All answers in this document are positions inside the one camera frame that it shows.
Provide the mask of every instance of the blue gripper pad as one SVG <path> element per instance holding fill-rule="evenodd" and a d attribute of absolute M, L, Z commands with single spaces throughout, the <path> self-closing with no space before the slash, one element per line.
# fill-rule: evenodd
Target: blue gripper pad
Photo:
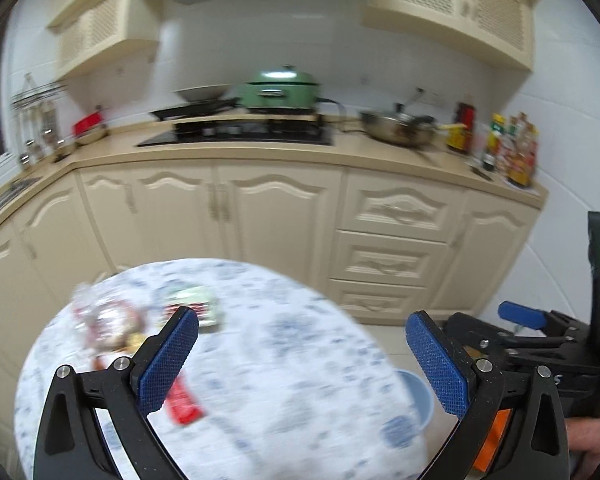
<path fill-rule="evenodd" d="M 461 346 L 449 340 L 423 311 L 409 316 L 405 333 L 407 344 L 442 407 L 447 413 L 462 418 L 475 391 L 472 359 Z"/>
<path fill-rule="evenodd" d="M 511 301 L 503 301 L 498 307 L 498 316 L 512 323 L 542 330 L 546 326 L 546 318 L 542 310 L 518 305 Z"/>
<path fill-rule="evenodd" d="M 155 357 L 146 366 L 146 370 L 138 379 L 138 410 L 144 416 L 157 412 L 162 407 L 173 381 L 180 373 L 193 345 L 198 338 L 198 316 L 190 308 L 182 314 L 182 318 L 174 328 L 170 327 L 171 321 L 165 325 L 158 336 L 166 336 Z"/>

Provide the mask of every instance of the orange part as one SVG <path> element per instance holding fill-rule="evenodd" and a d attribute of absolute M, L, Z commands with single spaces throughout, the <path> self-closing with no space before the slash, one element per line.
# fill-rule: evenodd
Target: orange part
<path fill-rule="evenodd" d="M 474 467 L 477 470 L 482 471 L 483 473 L 487 472 L 489 464 L 498 450 L 502 436 L 507 429 L 507 422 L 509 421 L 510 415 L 511 410 L 500 410 L 496 414 L 496 418 L 491 426 L 491 431 L 487 435 L 487 440 L 484 441 L 482 449 L 475 459 Z"/>

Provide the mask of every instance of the kitchen sink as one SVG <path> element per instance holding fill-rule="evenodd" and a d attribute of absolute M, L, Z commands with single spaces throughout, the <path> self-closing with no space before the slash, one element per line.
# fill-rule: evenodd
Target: kitchen sink
<path fill-rule="evenodd" d="M 24 178 L 23 180 L 17 180 L 12 182 L 5 192 L 0 195 L 0 210 L 5 207 L 11 200 L 14 200 L 20 193 L 25 189 L 35 184 L 40 178 Z"/>

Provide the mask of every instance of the green pot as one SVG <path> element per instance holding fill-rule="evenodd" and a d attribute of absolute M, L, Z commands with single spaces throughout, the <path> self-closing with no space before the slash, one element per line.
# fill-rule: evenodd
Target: green pot
<path fill-rule="evenodd" d="M 292 65 L 260 72 L 244 86 L 240 106 L 253 111 L 309 112 L 315 108 L 320 85 Z"/>

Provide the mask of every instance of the floral tablecloth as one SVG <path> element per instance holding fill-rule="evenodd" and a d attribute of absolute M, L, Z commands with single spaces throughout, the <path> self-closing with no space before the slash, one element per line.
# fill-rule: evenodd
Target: floral tablecloth
<path fill-rule="evenodd" d="M 426 464 L 410 393 L 387 355 L 331 301 L 285 276 L 224 260 L 178 260 L 130 269 L 96 285 L 122 285 L 158 316 L 165 288 L 206 285 L 223 312 L 183 367 L 206 416 L 178 426 L 166 408 L 149 422 L 190 480 L 415 478 Z M 16 392 L 16 442 L 29 479 L 54 371 L 91 369 L 69 307 L 43 330 Z M 126 479 L 138 478 L 108 413 L 98 410 Z"/>

